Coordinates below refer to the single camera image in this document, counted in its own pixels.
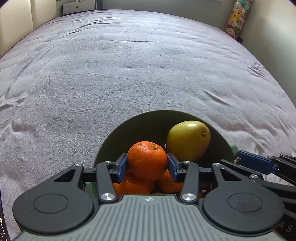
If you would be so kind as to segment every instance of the yellow plush toy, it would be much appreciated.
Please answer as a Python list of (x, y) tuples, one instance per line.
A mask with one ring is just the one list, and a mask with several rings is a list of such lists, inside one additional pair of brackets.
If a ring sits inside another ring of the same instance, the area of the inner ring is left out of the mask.
[(236, 13), (236, 12), (232, 13), (230, 16), (230, 20), (232, 22), (237, 22), (239, 20), (239, 18), (240, 18), (240, 14)]

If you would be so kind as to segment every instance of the bed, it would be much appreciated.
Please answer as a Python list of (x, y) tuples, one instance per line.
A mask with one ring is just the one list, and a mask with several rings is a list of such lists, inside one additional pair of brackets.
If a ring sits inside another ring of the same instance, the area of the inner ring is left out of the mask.
[(11, 238), (21, 193), (74, 163), (91, 167), (108, 134), (146, 111), (198, 116), (249, 152), (296, 154), (296, 109), (277, 81), (230, 36), (190, 19), (128, 10), (55, 18), (2, 55), (0, 86)]

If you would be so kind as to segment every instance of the logo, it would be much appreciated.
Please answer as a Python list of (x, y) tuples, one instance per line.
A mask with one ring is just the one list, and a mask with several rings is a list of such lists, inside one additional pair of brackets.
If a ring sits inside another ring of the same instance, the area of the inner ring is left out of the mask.
[(147, 198), (145, 198), (144, 200), (145, 200), (145, 201), (148, 201), (148, 202), (151, 202), (151, 201), (153, 201), (154, 199), (151, 198), (151, 197), (147, 197)]

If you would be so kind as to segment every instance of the plush toy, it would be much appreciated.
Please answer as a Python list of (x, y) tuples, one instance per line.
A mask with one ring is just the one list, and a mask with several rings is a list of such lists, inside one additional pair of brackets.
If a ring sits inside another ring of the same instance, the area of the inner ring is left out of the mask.
[(240, 26), (240, 28), (242, 28), (243, 25), (244, 25), (244, 18), (240, 17), (239, 18), (239, 26)]
[(236, 12), (236, 13), (239, 13), (239, 9), (241, 8), (241, 4), (239, 3), (239, 2), (236, 2), (235, 4), (234, 4), (234, 7), (233, 7), (233, 12)]
[(231, 19), (228, 20), (227, 26), (232, 26), (233, 22), (231, 21)]
[(239, 3), (246, 11), (249, 11), (249, 9), (250, 9), (250, 1), (249, 0), (239, 0)]
[(226, 29), (226, 33), (235, 39), (235, 32), (233, 28)]
[(238, 24), (238, 22), (233, 22), (232, 23), (232, 28), (234, 29), (234, 28), (239, 28), (239, 29), (241, 29), (241, 27), (240, 27), (240, 25)]
[(236, 12), (232, 13), (230, 16), (230, 19), (232, 22), (237, 22), (239, 20), (239, 18), (240, 18), (240, 14), (236, 13)]
[(237, 36), (239, 35), (239, 32), (241, 31), (241, 28), (240, 27), (234, 27), (232, 28), (233, 29), (233, 32), (234, 32), (234, 36)]
[(238, 14), (240, 14), (243, 18), (246, 17), (246, 13), (247, 13), (247, 11), (243, 7), (239, 8)]

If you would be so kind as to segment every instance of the gray ribbed plate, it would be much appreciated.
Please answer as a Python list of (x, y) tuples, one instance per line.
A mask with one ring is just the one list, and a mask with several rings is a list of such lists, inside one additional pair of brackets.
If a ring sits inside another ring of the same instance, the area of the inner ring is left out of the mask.
[(176, 201), (174, 195), (124, 195), (102, 205), (86, 225), (58, 236), (21, 233), (17, 241), (280, 241), (271, 232), (259, 237), (239, 237), (210, 225), (195, 205)]

